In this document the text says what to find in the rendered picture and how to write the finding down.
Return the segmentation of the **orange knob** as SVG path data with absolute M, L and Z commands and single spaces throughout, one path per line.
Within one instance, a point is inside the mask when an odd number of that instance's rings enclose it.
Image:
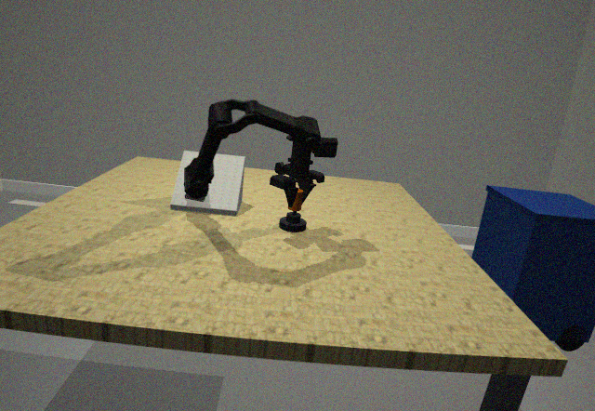
M 295 202 L 292 207 L 288 207 L 292 211 L 300 211 L 302 206 L 303 190 L 298 189 Z

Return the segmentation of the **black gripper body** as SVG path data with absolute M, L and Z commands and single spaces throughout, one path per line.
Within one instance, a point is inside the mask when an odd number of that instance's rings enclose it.
M 317 183 L 324 182 L 324 173 L 309 170 L 310 165 L 313 164 L 311 158 L 300 158 L 291 155 L 288 162 L 291 162 L 290 172 L 286 171 L 286 175 L 289 177 L 284 175 L 271 176 L 270 185 L 285 190 L 296 188 L 296 182 L 312 184 L 314 179 L 316 179 Z

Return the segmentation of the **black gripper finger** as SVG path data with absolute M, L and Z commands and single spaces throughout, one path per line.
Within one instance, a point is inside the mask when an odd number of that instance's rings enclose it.
M 311 190 L 316 186 L 316 184 L 314 184 L 314 183 L 312 183 L 312 184 L 306 184 L 304 182 L 298 182 L 297 184 L 298 184 L 299 188 L 301 190 L 303 190 L 303 198 L 302 198 L 302 204 L 303 204 L 304 201 L 305 201 L 305 199 L 307 198 L 307 196 L 311 192 Z
M 296 187 L 291 189 L 285 189 L 284 192 L 286 195 L 288 206 L 292 207 L 298 193 L 298 188 Z

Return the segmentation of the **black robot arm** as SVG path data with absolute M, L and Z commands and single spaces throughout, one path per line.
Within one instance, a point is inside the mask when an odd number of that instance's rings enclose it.
M 233 110 L 245 111 L 245 114 L 233 122 Z M 293 141 L 293 156 L 310 158 L 311 153 L 314 153 L 314 157 L 334 158 L 337 155 L 337 138 L 321 138 L 315 118 L 304 115 L 295 117 L 255 100 L 217 102 L 209 107 L 208 129 L 199 155 L 184 168 L 186 199 L 205 201 L 208 183 L 214 177 L 213 159 L 220 141 L 255 123 L 289 134 L 286 138 Z

